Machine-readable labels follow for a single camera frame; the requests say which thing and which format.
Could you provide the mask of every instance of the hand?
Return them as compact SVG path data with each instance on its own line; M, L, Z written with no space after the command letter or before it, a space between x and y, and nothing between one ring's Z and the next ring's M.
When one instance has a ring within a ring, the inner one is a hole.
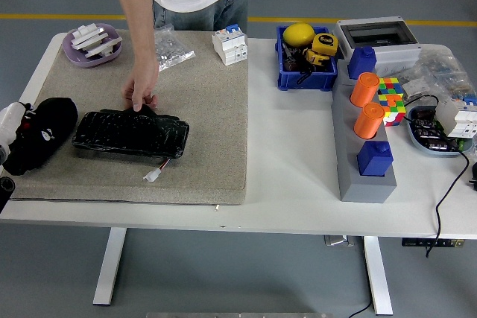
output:
M149 61L135 61L132 72L121 88L124 104L127 108L133 107L135 112L141 110L143 104L156 108L157 95L152 95L159 75L157 59Z

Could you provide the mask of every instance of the beige felt mat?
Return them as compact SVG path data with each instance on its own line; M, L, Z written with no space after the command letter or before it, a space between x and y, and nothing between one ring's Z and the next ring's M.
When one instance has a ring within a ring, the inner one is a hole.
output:
M132 69L127 31L120 55L83 69L60 49L37 104L70 97L80 119L86 112L124 109L120 88ZM101 200L135 203L230 204L245 196L247 156L247 61L225 66L211 33L178 31L195 57L159 73L157 113L190 125L183 156L171 161L155 182L143 180L158 161L78 150L71 138L39 169L14 177L14 199Z

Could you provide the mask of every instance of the plastic wrap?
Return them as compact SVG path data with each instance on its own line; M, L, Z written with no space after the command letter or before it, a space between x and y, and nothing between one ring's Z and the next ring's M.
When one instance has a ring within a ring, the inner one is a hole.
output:
M438 98L477 98L468 74L452 52L442 45L422 45L416 64L394 75L404 89L404 100L411 101L421 95ZM423 98L423 102L433 101Z
M159 71L193 58L195 53L187 48L176 36L174 26L167 24L154 32L156 55L159 60Z

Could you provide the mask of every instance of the blue bin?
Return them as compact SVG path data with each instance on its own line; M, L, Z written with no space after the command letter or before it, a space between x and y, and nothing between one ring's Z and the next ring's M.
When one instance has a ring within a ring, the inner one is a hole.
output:
M297 80L303 75L298 71L286 71L283 68L283 57L285 56L282 47L283 31L287 26L277 26L277 43L275 50L278 52L278 89L286 91L287 89L320 89L321 91L330 91L333 88L333 83L338 75L336 69L336 59L331 57L328 65L323 72L312 72L310 77L304 80L301 84L297 84ZM315 34L328 33L328 28L313 27Z

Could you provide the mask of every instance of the table leg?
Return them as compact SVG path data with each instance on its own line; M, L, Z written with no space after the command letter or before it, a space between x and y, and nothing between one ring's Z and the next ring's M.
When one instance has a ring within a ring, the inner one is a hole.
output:
M388 282L386 281L385 267L382 263L378 238L376 236L364 236L363 239L374 311L376 315L392 316L393 308L391 306L391 298L389 297Z
M119 260L121 259L126 228L112 227L110 238L107 241L106 252L104 253L103 265L99 273L98 285L96 286L94 305L110 305L113 296L114 281L118 272Z

